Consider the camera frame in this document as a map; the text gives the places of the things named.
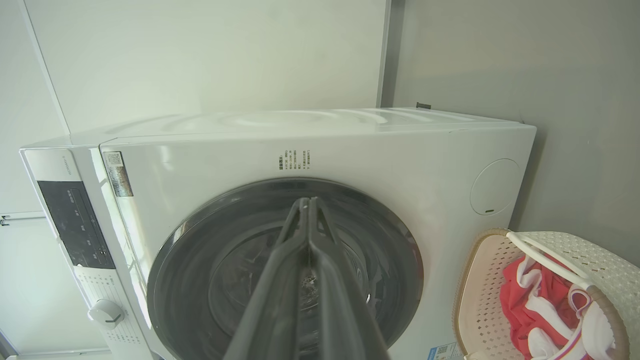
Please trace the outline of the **silver QR code sticker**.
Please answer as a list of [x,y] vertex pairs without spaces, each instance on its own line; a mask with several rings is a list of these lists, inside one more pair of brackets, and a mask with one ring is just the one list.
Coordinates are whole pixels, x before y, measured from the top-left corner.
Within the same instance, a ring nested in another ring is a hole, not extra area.
[[107,175],[117,198],[134,196],[121,152],[103,152]]

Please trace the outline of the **white front-load washing machine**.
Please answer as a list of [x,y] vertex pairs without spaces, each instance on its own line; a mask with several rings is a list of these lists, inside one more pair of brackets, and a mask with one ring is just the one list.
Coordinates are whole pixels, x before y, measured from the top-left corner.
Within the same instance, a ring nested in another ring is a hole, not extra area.
[[[91,319],[116,359],[176,360],[153,328],[147,287],[158,253],[188,217],[250,183],[313,178],[367,194],[413,235],[422,296],[388,348],[392,360],[427,360],[432,347],[456,342],[451,315],[476,235],[508,227],[519,195],[480,215],[473,184],[503,158],[518,164],[522,184],[536,136],[519,121],[422,108],[218,112],[114,124],[25,145],[20,155],[87,306],[108,299],[125,313],[116,324]],[[311,170],[279,170],[285,150],[310,150]],[[121,152],[133,197],[115,196],[104,152]],[[73,265],[38,181],[84,183],[115,269]]]

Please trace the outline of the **round washer filter cover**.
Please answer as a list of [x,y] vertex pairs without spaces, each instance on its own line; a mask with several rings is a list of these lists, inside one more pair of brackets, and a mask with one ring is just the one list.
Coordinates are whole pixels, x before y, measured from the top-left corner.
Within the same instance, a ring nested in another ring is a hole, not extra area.
[[494,215],[515,202],[521,186],[519,165],[507,158],[489,164],[475,179],[470,205],[479,215]]

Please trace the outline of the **printed text label on washer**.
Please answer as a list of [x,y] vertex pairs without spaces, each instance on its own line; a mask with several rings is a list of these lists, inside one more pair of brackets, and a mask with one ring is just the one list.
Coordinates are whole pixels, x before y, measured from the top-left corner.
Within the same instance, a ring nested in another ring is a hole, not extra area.
[[308,149],[286,149],[278,154],[279,171],[309,171],[313,159]]

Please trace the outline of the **white washer control knob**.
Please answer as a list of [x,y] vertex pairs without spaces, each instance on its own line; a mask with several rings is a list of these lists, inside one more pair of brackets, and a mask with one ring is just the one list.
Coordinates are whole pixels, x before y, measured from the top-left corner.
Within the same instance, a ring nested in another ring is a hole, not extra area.
[[92,321],[100,324],[116,324],[125,318],[125,312],[112,300],[101,298],[87,312]]

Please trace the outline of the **round black washer door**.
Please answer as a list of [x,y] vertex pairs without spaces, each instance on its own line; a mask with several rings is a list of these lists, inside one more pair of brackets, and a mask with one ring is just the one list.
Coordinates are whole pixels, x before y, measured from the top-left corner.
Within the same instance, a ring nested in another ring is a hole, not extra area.
[[418,309],[424,267],[409,228],[354,187],[272,178],[202,205],[160,249],[147,308],[175,360],[222,360],[294,202],[320,198],[382,337],[391,346]]

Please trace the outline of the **black washer display panel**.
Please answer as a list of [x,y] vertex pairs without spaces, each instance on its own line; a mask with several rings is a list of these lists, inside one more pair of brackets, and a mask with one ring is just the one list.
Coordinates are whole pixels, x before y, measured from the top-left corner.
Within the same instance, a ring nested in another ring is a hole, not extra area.
[[75,266],[115,269],[82,181],[38,181],[52,222]]

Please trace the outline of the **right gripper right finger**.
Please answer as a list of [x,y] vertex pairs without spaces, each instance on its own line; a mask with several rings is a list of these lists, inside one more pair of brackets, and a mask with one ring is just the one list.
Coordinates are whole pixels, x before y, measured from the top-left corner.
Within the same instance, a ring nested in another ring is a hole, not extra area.
[[318,281],[320,360],[391,360],[329,209],[309,203],[311,263]]

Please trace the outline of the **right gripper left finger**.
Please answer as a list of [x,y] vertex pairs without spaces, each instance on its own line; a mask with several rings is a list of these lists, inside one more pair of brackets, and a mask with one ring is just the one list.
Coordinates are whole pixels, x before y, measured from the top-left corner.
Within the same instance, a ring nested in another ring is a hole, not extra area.
[[305,197],[293,203],[224,360],[298,360],[309,205],[310,198]]

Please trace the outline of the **red and white garment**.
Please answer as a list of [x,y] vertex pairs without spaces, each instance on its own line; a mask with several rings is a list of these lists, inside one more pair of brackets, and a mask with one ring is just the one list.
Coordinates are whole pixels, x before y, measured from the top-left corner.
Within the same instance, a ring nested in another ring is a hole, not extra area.
[[502,312],[525,360],[614,360],[610,322],[586,290],[527,255],[503,276]]

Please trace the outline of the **beige perforated plastic laundry basket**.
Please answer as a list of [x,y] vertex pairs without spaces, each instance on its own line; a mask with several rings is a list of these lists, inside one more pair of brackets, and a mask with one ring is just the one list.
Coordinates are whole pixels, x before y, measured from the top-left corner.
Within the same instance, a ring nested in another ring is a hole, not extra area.
[[464,360],[525,360],[499,298],[504,269],[522,256],[593,296],[614,336],[614,360],[640,360],[640,268],[573,234],[505,228],[478,235],[462,272],[453,324]]

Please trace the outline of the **blue energy label sticker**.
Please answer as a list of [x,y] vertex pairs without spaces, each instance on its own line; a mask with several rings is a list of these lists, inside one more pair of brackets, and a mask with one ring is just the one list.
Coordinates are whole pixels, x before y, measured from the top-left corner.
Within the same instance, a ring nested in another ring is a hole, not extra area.
[[464,355],[457,342],[451,342],[437,347],[432,347],[427,356],[427,360],[452,360],[463,358]]

